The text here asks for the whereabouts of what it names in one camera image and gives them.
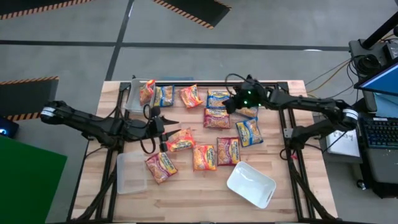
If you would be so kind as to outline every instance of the black metal frame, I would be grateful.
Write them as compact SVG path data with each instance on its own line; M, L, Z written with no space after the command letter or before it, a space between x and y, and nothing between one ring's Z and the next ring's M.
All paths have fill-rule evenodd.
M128 85L128 84L129 83L126 83L126 82L122 82L120 84L119 95L118 95L118 100L117 100L117 105L119 105L119 106L121 106L124 90L126 89L126 85ZM218 82L178 82L178 81L162 82L162 81L157 81L157 86L166 86L166 85L192 86L194 84L196 84L197 86L229 86L229 87L231 87L231 86L235 85L236 83L230 82L230 83L226 84L225 82L221 82L221 81L218 81ZM261 84L264 86L269 86L269 87L273 87L273 88L281 88L286 93L289 93L289 87L288 87L287 82L261 82ZM293 110L289 109L288 114L289 114L291 127L292 128L296 127ZM128 118L128 116L129 116L128 111L125 111L124 117ZM284 128L288 128L283 110L279 110L279 116L280 116L280 128L283 131ZM285 143L285 146L287 146L287 139L285 137L284 137L284 143ZM113 152L117 151L118 154L123 153L123 147L124 147L124 142L119 141L117 146L108 150L108 153L106 155L105 165L104 165L104 173L103 173L103 179L101 182L101 188L103 188L106 185L107 181L110 178L109 173L111 170L111 161L112 161ZM295 169L293 159L291 158L290 149L286 150L286 156L288 158L287 165L289 167L289 170ZM300 175L301 175L303 181L308 185L307 172L305 170L305 164L304 164L303 154L302 154L301 150L297 151L297 160L298 160L298 166L300 167ZM66 223L111 223L111 222L113 222L114 207L115 207L116 197L117 197L117 195L116 195L116 179L117 179L117 177L115 177L113 180L112 191L111 191L111 196L110 196L110 200L109 200L109 209L108 209L108 214L107 214L106 218L102 217L103 216L104 200L101 199L98 207L96 208L95 219L93 219L93 220L72 220L71 219L72 211L73 211L73 208L75 205L78 187L80 184L81 173L83 172L84 163L85 163L85 161L83 160L82 167L80 170L79 180L78 180L76 188L75 188L75 194L72 198L72 203L70 206L70 211L69 211ZM293 191L293 197L294 197L294 202L295 202L295 207L296 207L296 212L297 212L297 219L298 219L298 221L306 220L306 218L304 218L304 216L303 216L302 204L300 201L300 194L299 194L299 188L297 187L297 182L291 175L290 175L290 181L292 183L292 191ZM312 204L310 203L307 196L305 196L305 199L306 199L306 204L307 204L307 208L308 208L308 215L309 215L308 220L316 220L315 212L314 212Z

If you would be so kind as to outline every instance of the white bowl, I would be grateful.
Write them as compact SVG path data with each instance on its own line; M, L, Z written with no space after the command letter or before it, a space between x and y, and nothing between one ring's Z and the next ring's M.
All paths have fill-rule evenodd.
M268 206L276 189L274 180L242 161L236 164L226 185L259 208Z

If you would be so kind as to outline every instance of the black and orange hazard stripe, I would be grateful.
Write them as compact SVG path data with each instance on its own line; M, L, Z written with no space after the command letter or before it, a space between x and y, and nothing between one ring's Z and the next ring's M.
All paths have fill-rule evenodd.
M60 9L67 6L86 3L94 0L10 0L0 1L0 20L26 16L52 9Z
M37 119L46 102L55 99L58 76L0 82L0 114L10 121Z
M231 10L231 7L215 0L153 1L207 29L214 29L220 20Z

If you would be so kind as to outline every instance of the blue screen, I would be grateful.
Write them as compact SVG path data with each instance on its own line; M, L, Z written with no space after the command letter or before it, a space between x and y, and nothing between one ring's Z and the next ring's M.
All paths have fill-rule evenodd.
M359 87L374 91L383 91L387 94L398 94L398 63L362 83Z

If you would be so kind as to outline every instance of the desk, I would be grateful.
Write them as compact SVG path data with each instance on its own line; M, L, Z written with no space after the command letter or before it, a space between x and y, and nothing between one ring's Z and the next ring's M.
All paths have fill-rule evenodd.
M290 94L306 95L303 81L287 81ZM99 100L97 115L106 116L116 105L119 82L105 82ZM201 99L206 100L207 89L224 87L198 87ZM191 127L197 144L213 144L216 137L237 136L234 123L243 120L232 114L231 129L217 130L203 128L203 109L206 101L197 108L186 109L178 89L175 91L173 107L162 108L167 119L179 121L179 124L166 126L166 131ZM311 112L294 110L297 125L308 126L313 123ZM168 152L178 173L163 184L157 185L150 172L148 191L139 194L118 195L114 209L114 222L274 222L297 221L293 200L292 185L287 162L279 157L284 148L284 140L278 111L265 108L259 110L259 129L264 143L241 147L241 160L276 181L277 188L270 204L261 210L241 198L226 186L233 167L219 167L217 171L192 171L192 151ZM318 145L316 141L308 143ZM144 143L150 149L150 141ZM88 153L99 147L91 142ZM141 151L138 142L126 143L124 152ZM84 163L80 184L73 208L72 218L81 215L100 189L106 150L92 154ZM335 203L330 190L322 154L318 149L306 147L303 150L308 181L312 192L320 203L337 217ZM300 201L304 214L307 213L305 199L300 192ZM104 209L108 210L109 196L105 199Z

